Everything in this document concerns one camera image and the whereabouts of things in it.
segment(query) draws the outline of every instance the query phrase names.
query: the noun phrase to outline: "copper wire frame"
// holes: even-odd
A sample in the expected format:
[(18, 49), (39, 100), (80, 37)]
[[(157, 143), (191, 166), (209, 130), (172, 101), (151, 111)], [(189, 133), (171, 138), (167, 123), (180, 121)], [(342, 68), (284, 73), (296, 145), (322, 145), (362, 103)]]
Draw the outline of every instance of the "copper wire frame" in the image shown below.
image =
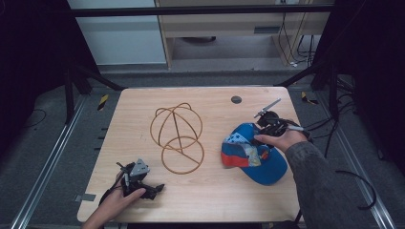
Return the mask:
[[(188, 110), (188, 111), (194, 113), (194, 114), (198, 117), (198, 119), (199, 119), (199, 121), (200, 121), (200, 124), (201, 124), (200, 132), (199, 132), (198, 134), (197, 134), (196, 130), (193, 128), (193, 126), (192, 126), (183, 116), (181, 116), (180, 114), (177, 114), (177, 113), (176, 113), (176, 110), (177, 110), (177, 109), (185, 109), (185, 110)], [(168, 113), (168, 115), (166, 116), (166, 118), (163, 120), (163, 123), (162, 123), (161, 126), (160, 126), (158, 139), (155, 139), (155, 137), (154, 137), (154, 135), (153, 135), (152, 127), (154, 126), (155, 120), (158, 118), (158, 116), (160, 116), (160, 115), (163, 114), (164, 112), (169, 112), (169, 113)], [(170, 116), (173, 116), (173, 119), (174, 119), (174, 122), (175, 122), (175, 127), (176, 127), (177, 137), (172, 138), (172, 139), (169, 140), (165, 145), (162, 145), (162, 144), (160, 143), (161, 132), (162, 132), (163, 127), (164, 127), (164, 125), (166, 124), (166, 122), (167, 122), (167, 120), (168, 120), (168, 118), (169, 118)], [(179, 117), (181, 120), (183, 120), (183, 121), (190, 127), (190, 129), (191, 129), (191, 130), (193, 131), (193, 133), (194, 133), (194, 136), (180, 135), (179, 126), (178, 126), (178, 122), (177, 122), (176, 116)], [(174, 174), (178, 174), (178, 175), (185, 175), (185, 174), (192, 173), (192, 172), (194, 172), (195, 170), (197, 170), (197, 169), (203, 164), (204, 149), (203, 149), (202, 144), (199, 142), (199, 138), (200, 138), (202, 132), (203, 132), (203, 121), (202, 121), (201, 117), (200, 117), (193, 109), (191, 109), (191, 106), (190, 106), (190, 104), (188, 104), (188, 103), (181, 103), (181, 104), (179, 104), (178, 106), (176, 106), (176, 107), (171, 107), (171, 108), (159, 108), (159, 109), (157, 109), (157, 110), (155, 111), (155, 117), (154, 117), (154, 119), (152, 120), (152, 123), (151, 123), (151, 126), (150, 126), (150, 133), (151, 133), (152, 139), (155, 141), (156, 144), (158, 144), (158, 145), (161, 146), (161, 148), (162, 148), (160, 157), (161, 157), (161, 162), (162, 162), (163, 166), (164, 166), (168, 171), (170, 171), (170, 172), (172, 172), (172, 173), (174, 173)], [(194, 141), (191, 142), (191, 143), (189, 143), (189, 144), (186, 145), (186, 146), (182, 146), (182, 143), (181, 143), (181, 139), (182, 139), (182, 138), (193, 139)], [(173, 141), (175, 141), (175, 140), (178, 140), (178, 141), (179, 141), (180, 147), (175, 148), (175, 147), (173, 147), (173, 146), (170, 145), (170, 143), (173, 142)], [(188, 156), (188, 155), (185, 154), (184, 151), (183, 151), (183, 149), (186, 149), (186, 148), (192, 146), (192, 145), (195, 144), (196, 142), (197, 142), (197, 143), (200, 145), (200, 147), (202, 148), (202, 158), (200, 159), (200, 161), (198, 161), (198, 160), (192, 158), (191, 156)], [(189, 171), (185, 171), (185, 172), (179, 172), (179, 171), (175, 171), (175, 170), (169, 168), (169, 166), (167, 166), (166, 162), (164, 161), (164, 152), (165, 152), (166, 150), (176, 151), (176, 152), (182, 154), (183, 156), (185, 156), (185, 157), (189, 158), (190, 160), (194, 161), (194, 162), (197, 164), (197, 166), (194, 167), (193, 169), (191, 169), (191, 170), (189, 170)]]

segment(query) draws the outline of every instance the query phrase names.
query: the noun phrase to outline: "blue cap brim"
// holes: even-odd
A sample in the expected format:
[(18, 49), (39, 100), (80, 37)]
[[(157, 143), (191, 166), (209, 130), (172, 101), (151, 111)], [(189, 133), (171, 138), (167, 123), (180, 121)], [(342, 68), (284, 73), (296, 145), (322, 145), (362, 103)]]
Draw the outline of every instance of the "blue cap brim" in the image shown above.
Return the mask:
[(271, 148), (269, 159), (261, 166), (241, 169), (254, 181), (263, 185), (271, 185), (286, 173), (287, 163), (276, 148)]

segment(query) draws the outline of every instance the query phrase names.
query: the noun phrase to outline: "wooden table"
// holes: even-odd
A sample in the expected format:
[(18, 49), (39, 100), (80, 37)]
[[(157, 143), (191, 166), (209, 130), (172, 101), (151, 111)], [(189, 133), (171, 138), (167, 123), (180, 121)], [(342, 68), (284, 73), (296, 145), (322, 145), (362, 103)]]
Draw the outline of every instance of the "wooden table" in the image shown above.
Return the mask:
[[(233, 96), (242, 102), (235, 104)], [(87, 194), (95, 194), (94, 201), (82, 201), (77, 218), (85, 221), (97, 208), (104, 192), (114, 183), (119, 167), (142, 158), (150, 172), (144, 183), (165, 187), (154, 200), (141, 199), (116, 218), (122, 222), (253, 222), (294, 219), (299, 205), (292, 172), (271, 186), (251, 180), (240, 168), (225, 168), (221, 161), (221, 144), (238, 125), (255, 122), (253, 116), (263, 107), (282, 100), (271, 110), (280, 117), (298, 122), (287, 89), (276, 87), (221, 87), (221, 88), (148, 88), (127, 89), (120, 96), (99, 153), (95, 169), (87, 187)], [(198, 141), (204, 150), (202, 165), (192, 173), (177, 175), (162, 164), (162, 148), (152, 138), (161, 119), (152, 121), (159, 108), (176, 107), (188, 103), (202, 119), (202, 134)], [(198, 117), (186, 109), (178, 109), (198, 133)], [(164, 145), (177, 136), (174, 118), (167, 119), (161, 132)], [(180, 135), (193, 135), (189, 126), (177, 118)], [(184, 152), (201, 156), (202, 149), (194, 143)], [(173, 169), (186, 171), (193, 163), (181, 154), (165, 153), (165, 160)]]

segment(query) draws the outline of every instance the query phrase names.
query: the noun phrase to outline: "baseball cap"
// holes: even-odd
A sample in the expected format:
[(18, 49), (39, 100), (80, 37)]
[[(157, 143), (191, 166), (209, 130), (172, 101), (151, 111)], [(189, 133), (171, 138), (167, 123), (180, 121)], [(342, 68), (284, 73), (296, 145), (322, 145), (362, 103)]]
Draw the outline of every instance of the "baseball cap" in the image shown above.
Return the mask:
[(242, 123), (224, 139), (223, 165), (240, 167), (251, 179), (263, 185), (277, 182), (287, 171), (286, 160), (276, 148), (252, 144), (260, 129), (254, 123)]

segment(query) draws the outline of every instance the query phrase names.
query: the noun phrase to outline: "small round hole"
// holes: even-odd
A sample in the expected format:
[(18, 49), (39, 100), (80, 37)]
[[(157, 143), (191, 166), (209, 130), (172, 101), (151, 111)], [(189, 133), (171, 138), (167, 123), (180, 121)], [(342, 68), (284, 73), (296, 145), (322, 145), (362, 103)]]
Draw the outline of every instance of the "small round hole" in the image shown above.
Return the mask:
[(242, 102), (242, 99), (241, 99), (239, 96), (237, 96), (237, 95), (232, 96), (232, 97), (230, 98), (230, 100), (231, 100), (233, 103), (235, 103), (235, 104), (239, 104), (239, 103)]

